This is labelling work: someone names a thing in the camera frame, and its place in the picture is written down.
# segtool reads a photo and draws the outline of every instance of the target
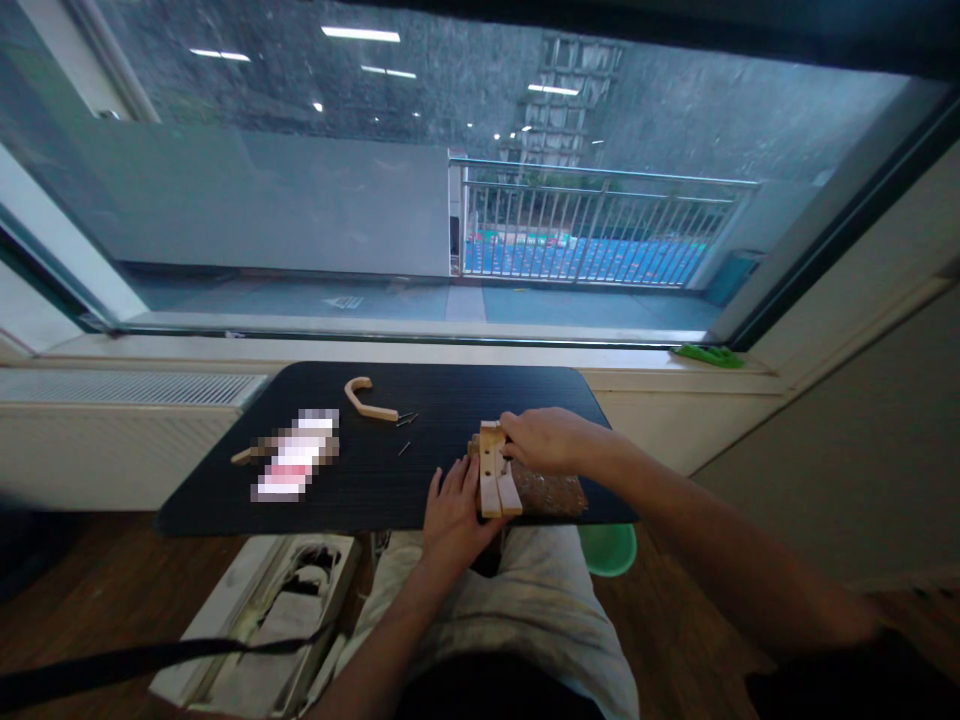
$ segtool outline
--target black strap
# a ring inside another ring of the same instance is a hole
[[[157,672],[187,660],[226,655],[256,653],[289,655],[320,639],[327,629],[321,627],[308,638],[278,640],[250,647],[239,640],[201,638],[165,645],[114,650],[101,655],[65,660],[46,667],[0,676],[0,712],[12,712],[30,705],[66,697],[85,690],[113,685],[140,675]]]

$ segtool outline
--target dark wooden tabletop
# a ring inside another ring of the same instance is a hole
[[[359,376],[373,381],[373,388],[360,394],[362,402],[419,417],[398,428],[359,415],[343,392],[346,382]],[[496,420],[505,410],[519,414],[550,406],[608,425],[583,376],[569,368],[297,363],[273,379],[167,500],[157,526],[172,536],[419,529],[434,469],[448,468],[466,452],[481,420]],[[252,502],[259,466],[238,467],[230,458],[258,437],[291,427],[301,410],[334,408],[340,411],[337,462],[315,470],[299,502]],[[637,519],[618,497],[587,478],[581,481],[589,507],[579,523]],[[514,522],[557,520],[524,515]]]

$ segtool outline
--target window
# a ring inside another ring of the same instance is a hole
[[[129,331],[724,342],[951,92],[328,0],[5,3],[0,43],[5,152],[142,306],[52,265]]]

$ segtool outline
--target radiator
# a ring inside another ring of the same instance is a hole
[[[266,375],[0,369],[0,502],[156,510]]]

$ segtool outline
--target balcony railing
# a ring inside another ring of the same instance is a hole
[[[453,159],[459,272],[685,287],[758,183]]]

